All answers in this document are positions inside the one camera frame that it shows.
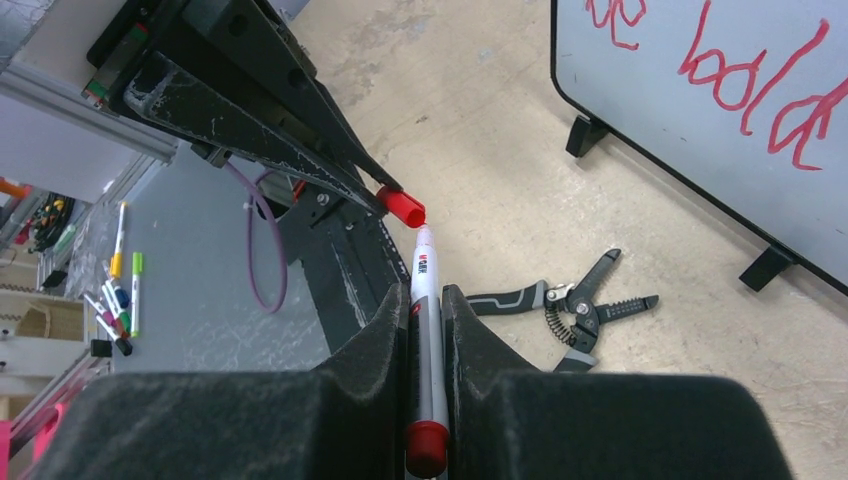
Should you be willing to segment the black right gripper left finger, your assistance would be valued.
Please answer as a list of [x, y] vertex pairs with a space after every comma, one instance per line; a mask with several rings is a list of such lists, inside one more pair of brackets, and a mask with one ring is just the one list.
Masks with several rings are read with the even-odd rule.
[[72, 403], [37, 479], [400, 479], [405, 286], [308, 371], [127, 373]]

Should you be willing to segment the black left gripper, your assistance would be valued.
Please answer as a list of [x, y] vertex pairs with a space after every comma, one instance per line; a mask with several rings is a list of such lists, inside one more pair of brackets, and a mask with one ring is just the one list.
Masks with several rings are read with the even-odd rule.
[[181, 65], [193, 29], [333, 151], [394, 191], [403, 187], [360, 143], [285, 21], [267, 1], [128, 1], [86, 54], [95, 73], [83, 99], [135, 112], [192, 142], [329, 189], [373, 215], [388, 209], [341, 166], [258, 120]]

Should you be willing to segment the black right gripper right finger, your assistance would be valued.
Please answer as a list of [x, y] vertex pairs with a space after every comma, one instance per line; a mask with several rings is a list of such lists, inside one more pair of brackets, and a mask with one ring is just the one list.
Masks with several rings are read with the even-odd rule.
[[788, 479], [759, 403], [722, 377], [544, 372], [442, 294], [453, 479]]

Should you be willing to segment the black framed whiteboard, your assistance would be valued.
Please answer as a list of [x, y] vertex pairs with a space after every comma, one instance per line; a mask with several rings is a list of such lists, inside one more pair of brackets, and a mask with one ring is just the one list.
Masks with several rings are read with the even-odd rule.
[[569, 154], [616, 137], [763, 238], [753, 290], [846, 290], [845, 2], [555, 1], [550, 29]]

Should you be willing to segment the red marker cap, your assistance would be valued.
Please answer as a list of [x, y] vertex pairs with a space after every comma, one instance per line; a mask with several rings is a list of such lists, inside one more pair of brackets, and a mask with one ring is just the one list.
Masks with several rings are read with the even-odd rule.
[[426, 207], [405, 191], [381, 187], [376, 195], [386, 209], [409, 228], [419, 228], [426, 223]]

